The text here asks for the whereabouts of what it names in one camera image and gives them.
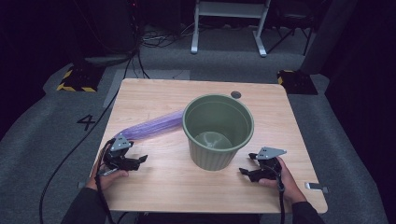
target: chair leg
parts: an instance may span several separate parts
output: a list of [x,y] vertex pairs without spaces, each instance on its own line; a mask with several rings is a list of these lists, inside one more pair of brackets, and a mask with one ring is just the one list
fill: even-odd
[[308,45],[309,45],[309,40],[311,39],[311,35],[312,35],[312,27],[311,28],[309,28],[309,34],[308,34],[308,38],[307,38],[307,40],[306,40],[306,44],[305,44],[305,48],[304,48],[304,53],[303,53],[303,55],[305,56],[305,54],[306,54],[306,50],[308,49]]
[[287,34],[285,34],[279,41],[276,42],[276,44],[274,44],[268,51],[267,53],[270,53],[274,48],[276,48],[276,46],[278,46],[284,39],[286,39],[286,37],[288,37],[291,33],[293,32],[293,30],[290,30]]

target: black curtain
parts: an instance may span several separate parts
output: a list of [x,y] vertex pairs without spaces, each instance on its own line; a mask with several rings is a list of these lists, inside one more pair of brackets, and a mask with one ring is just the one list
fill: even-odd
[[396,223],[396,2],[360,0],[321,68],[326,96]]

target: yellow and black hazard tape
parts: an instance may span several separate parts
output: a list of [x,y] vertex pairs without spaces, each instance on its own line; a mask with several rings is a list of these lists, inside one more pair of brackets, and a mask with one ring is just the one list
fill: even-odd
[[104,68],[86,70],[70,67],[64,74],[57,91],[98,91],[97,86],[102,78]]

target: gray carpet floor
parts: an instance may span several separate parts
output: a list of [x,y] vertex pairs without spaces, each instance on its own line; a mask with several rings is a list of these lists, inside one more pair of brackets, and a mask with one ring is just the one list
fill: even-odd
[[[278,39],[276,31],[265,30],[262,34],[267,48]],[[145,70],[148,75],[151,71],[153,78],[277,83],[278,70],[296,70],[304,60],[301,32],[288,37],[266,58],[260,57],[250,28],[206,30],[199,41],[196,55],[190,54],[190,35],[165,48],[142,47]],[[43,87],[46,96],[14,123],[0,143],[0,223],[38,223],[39,199],[45,184],[87,133],[85,125],[77,121],[87,115],[99,119],[125,66],[108,67],[98,92],[56,91],[70,64],[49,78]],[[128,77],[134,76],[133,66],[141,75],[134,58]],[[178,72],[185,75],[172,75]],[[289,99],[318,180],[330,190],[325,194],[329,210],[322,218],[326,223],[388,223],[375,182],[324,95],[329,80],[322,75],[311,77],[318,95],[289,95]],[[45,223],[60,223],[78,194],[78,182],[84,182],[89,175],[110,112],[111,108],[53,178],[44,200]],[[134,215],[129,214],[121,223],[133,223]],[[277,214],[264,215],[261,223],[279,220]],[[291,223],[290,214],[287,223]]]

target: wooden table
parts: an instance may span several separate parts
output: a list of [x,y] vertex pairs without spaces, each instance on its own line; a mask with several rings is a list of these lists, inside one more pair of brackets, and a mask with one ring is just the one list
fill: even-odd
[[240,91],[240,101],[250,110],[255,126],[250,142],[241,148],[223,170],[199,168],[190,157],[182,128],[134,142],[126,155],[148,155],[137,172],[120,178],[105,192],[115,211],[279,213],[278,192],[251,183],[239,167],[256,170],[248,153],[264,147],[286,149],[282,159],[319,213],[327,211],[323,193],[305,189],[304,182],[318,179],[285,90],[275,84],[125,79],[109,118],[100,148],[123,129],[184,109],[194,98],[208,93],[230,95]]

